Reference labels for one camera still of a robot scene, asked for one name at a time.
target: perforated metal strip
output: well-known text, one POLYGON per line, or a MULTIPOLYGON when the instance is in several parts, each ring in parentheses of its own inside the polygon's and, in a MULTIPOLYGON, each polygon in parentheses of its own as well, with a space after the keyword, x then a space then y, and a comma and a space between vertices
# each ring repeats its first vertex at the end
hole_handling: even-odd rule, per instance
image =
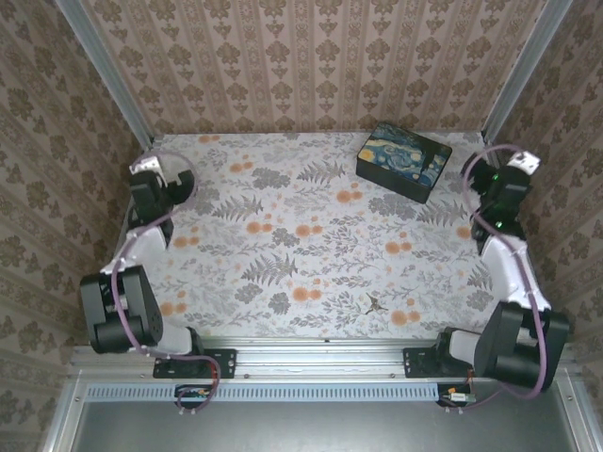
MULTIPOLYGON (((95 383, 87 402, 175 401, 172 383, 95 383)), ((402 402, 439 398, 436 383, 222 384, 216 402, 402 402)))

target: connector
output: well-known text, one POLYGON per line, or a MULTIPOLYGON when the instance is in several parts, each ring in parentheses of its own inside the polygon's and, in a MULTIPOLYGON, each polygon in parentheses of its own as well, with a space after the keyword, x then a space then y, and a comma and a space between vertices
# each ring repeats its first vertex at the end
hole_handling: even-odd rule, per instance
POLYGON ((452 402, 475 403, 475 394, 451 393, 449 395, 452 402))

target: damask wallpaper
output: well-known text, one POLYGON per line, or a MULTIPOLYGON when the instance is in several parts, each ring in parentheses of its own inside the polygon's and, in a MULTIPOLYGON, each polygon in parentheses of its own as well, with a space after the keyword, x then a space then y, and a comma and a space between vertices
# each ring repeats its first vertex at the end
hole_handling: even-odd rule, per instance
POLYGON ((0 450, 36 450, 139 146, 52 1, 0 2, 0 450))
POLYGON ((546 0, 84 0, 156 135, 480 130, 546 0))
POLYGON ((542 167, 525 205, 545 294, 574 325, 603 419, 603 3, 574 2, 497 139, 542 167))

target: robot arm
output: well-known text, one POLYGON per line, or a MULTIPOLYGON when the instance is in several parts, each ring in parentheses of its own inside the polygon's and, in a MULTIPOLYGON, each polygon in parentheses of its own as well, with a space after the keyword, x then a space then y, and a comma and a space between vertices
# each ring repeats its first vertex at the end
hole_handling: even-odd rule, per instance
POLYGON ((135 235, 137 239, 124 259, 114 257, 99 273, 85 276, 80 283, 90 344, 97 353, 123 353, 131 347, 110 290, 110 276, 117 267, 120 303, 140 344, 167 354, 201 354, 203 349, 193 330, 163 321, 144 270, 169 246, 173 224, 167 219, 150 229, 144 226, 187 199, 194 185, 192 173, 181 172, 180 184, 168 184, 157 157, 141 160, 131 171, 134 207, 125 241, 116 256, 135 235))
POLYGON ((517 153, 505 167, 495 169, 482 160, 470 174, 472 187, 481 195, 481 217, 501 231, 514 251, 508 250, 500 237, 489 235, 479 223, 473 224, 472 236, 490 271, 493 295, 500 302, 482 334, 446 328, 439 334, 436 348, 444 369, 466 369, 470 365, 478 377, 533 387, 540 372, 540 351, 537 345, 518 342, 521 329, 536 337, 528 297, 531 293, 545 333, 545 390, 555 375, 569 333, 569 322, 564 315, 551 310, 541 293, 528 257, 525 235, 517 221, 519 204, 530 190, 530 176, 538 164, 539 159, 534 155, 517 153), (521 277, 514 254, 526 270, 529 287, 521 277))

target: wall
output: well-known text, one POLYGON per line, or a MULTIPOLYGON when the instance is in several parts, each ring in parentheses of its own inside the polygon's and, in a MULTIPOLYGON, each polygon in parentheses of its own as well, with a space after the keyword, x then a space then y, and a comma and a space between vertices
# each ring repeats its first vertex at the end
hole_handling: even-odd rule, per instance
POLYGON ((0 2, 0 450, 35 450, 139 153, 52 1, 0 2))
POLYGON ((545 0, 85 0, 155 134, 480 130, 545 0))
POLYGON ((542 167, 525 203, 539 281, 572 320, 603 419, 603 2, 575 1, 506 121, 499 142, 542 167))

